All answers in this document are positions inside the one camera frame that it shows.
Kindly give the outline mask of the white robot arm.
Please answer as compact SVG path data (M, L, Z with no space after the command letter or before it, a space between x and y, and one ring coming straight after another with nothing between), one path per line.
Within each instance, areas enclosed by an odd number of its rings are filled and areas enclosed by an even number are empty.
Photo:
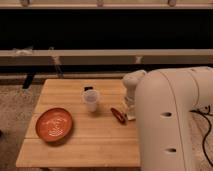
M122 82L136 118L141 171L196 171L188 117L213 105L213 68L138 70Z

